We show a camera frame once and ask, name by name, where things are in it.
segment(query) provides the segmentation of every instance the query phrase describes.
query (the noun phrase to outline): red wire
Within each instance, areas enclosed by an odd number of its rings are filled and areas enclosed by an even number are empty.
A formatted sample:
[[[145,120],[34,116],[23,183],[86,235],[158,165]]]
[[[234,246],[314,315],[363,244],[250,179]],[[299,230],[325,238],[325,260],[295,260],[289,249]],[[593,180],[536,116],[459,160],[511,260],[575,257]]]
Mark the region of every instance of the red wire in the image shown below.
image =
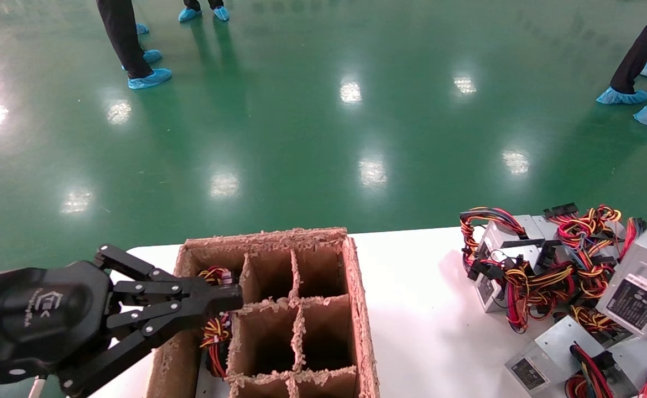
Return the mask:
[[[589,354],[587,354],[586,351],[584,351],[584,349],[581,348],[581,346],[579,346],[578,344],[575,344],[574,348],[577,350],[577,352],[580,355],[582,355],[582,357],[584,357],[584,359],[586,360],[586,363],[589,365],[590,368],[592,368],[592,371],[594,372],[594,374],[595,375],[601,375],[601,371],[599,370],[599,368],[597,368],[597,366],[594,363],[594,360],[592,360],[591,356],[589,356]],[[606,379],[605,378],[598,378],[598,382],[601,383],[602,387],[604,387],[604,391],[606,391],[608,393],[609,396],[607,396],[607,398],[614,398],[614,396],[612,395],[611,390],[609,388],[609,385],[606,383]]]

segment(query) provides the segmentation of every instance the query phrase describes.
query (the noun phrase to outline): cardboard divider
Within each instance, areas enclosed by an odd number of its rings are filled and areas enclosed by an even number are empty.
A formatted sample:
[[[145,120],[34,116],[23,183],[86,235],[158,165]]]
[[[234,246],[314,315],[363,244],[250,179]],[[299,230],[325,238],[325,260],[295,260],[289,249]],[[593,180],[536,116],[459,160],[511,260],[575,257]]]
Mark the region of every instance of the cardboard divider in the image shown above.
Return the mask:
[[[189,239],[174,275],[212,265],[239,274],[246,302],[232,313],[230,398],[379,398],[361,270],[345,229]],[[180,332],[156,350],[145,398],[193,398],[201,338]]]
[[[301,284],[299,297],[336,297],[346,294],[343,259],[334,247],[296,252]]]
[[[289,298],[294,289],[291,251],[248,253],[240,286],[245,302]]]
[[[292,371],[295,352],[291,341],[298,311],[286,304],[238,311],[233,317],[228,376]]]
[[[304,314],[304,370],[348,368],[356,361],[349,296],[314,297],[301,303]]]
[[[304,372],[296,376],[300,398],[354,398],[356,395],[356,367],[334,372]]]
[[[283,377],[238,380],[230,390],[230,398],[290,398],[289,385]]]

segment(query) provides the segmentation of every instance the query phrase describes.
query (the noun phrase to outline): white table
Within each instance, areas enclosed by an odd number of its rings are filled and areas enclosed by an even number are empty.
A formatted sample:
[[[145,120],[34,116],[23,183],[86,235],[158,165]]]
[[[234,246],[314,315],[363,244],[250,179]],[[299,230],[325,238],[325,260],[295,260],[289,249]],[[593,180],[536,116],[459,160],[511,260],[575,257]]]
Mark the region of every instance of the white table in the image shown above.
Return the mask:
[[[382,398],[402,396],[522,398],[504,364],[546,324],[518,335],[503,314],[488,315],[461,265],[458,227],[351,234],[356,240]],[[129,253],[174,271],[180,245],[137,247]],[[113,273],[114,281],[128,280]],[[405,333],[400,333],[408,325]],[[93,398],[144,398],[153,355],[139,361]],[[227,389],[220,385],[214,395]],[[560,388],[544,396],[564,396]]]

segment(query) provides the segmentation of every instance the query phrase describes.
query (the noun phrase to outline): black connector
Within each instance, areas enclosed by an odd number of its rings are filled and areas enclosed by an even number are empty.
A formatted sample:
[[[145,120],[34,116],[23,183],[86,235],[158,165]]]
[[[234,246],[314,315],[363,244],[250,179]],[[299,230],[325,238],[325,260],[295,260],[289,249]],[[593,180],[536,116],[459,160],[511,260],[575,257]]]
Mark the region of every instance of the black connector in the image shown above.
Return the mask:
[[[579,213],[579,209],[574,204],[574,202],[567,203],[561,206],[552,207],[552,211],[556,215],[572,215],[572,214]]]
[[[476,280],[478,280],[478,274],[480,273],[475,270],[468,270],[468,274],[466,274],[466,277],[475,282]]]
[[[550,246],[544,249],[538,257],[538,265],[545,270],[549,270],[552,267],[552,263],[556,257],[557,249],[556,247]]]
[[[613,268],[619,262],[617,262],[616,258],[611,256],[611,255],[595,255],[594,257],[591,257],[591,263],[594,265],[609,265],[609,267]]]
[[[647,222],[640,217],[635,219],[635,224],[638,225],[641,231],[645,231],[647,229]]]
[[[599,370],[607,370],[609,368],[613,368],[614,365],[616,365],[614,356],[609,351],[604,351],[603,353],[600,353],[593,359],[594,359],[594,364],[596,365],[597,368],[599,368]]]
[[[502,280],[505,273],[497,265],[491,265],[483,275],[487,276],[488,279]]]
[[[521,269],[523,267],[523,262],[525,262],[525,256],[518,254],[518,257],[515,257],[515,266]]]
[[[551,217],[563,216],[563,215],[572,215],[579,213],[578,207],[574,202],[567,203],[565,205],[552,207],[552,210],[545,209],[545,219],[550,219]]]
[[[481,260],[476,258],[476,260],[471,265],[471,269],[475,270],[475,272],[478,272],[479,274],[483,274],[488,269],[488,265],[481,263]]]

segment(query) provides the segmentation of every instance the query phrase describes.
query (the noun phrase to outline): cardboard edge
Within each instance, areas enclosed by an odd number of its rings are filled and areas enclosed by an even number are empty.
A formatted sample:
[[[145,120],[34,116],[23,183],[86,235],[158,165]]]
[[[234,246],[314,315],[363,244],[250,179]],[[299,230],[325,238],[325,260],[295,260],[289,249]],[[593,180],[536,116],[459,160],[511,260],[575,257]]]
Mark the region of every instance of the cardboard edge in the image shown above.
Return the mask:
[[[356,342],[356,365],[358,367],[359,398],[379,398],[380,382],[370,336],[370,320],[366,305],[366,290],[362,285],[361,267],[358,263],[356,242],[346,237],[343,242],[343,264],[346,267],[348,292],[351,294],[353,337]]]
[[[299,265],[296,262],[296,252],[290,249],[291,255],[291,274],[293,275],[294,284],[289,292],[290,302],[296,301],[299,298],[299,286],[301,285],[301,274],[299,274]]]
[[[198,363],[199,359],[192,358],[193,355],[189,353],[196,353],[200,357],[196,345],[192,331],[185,331],[177,333],[156,350],[147,388],[149,398],[193,398],[198,379],[198,367],[193,364]]]
[[[294,372],[301,372],[306,360],[304,359],[304,309],[299,306],[294,320],[294,336],[291,338],[291,349],[294,350]]]

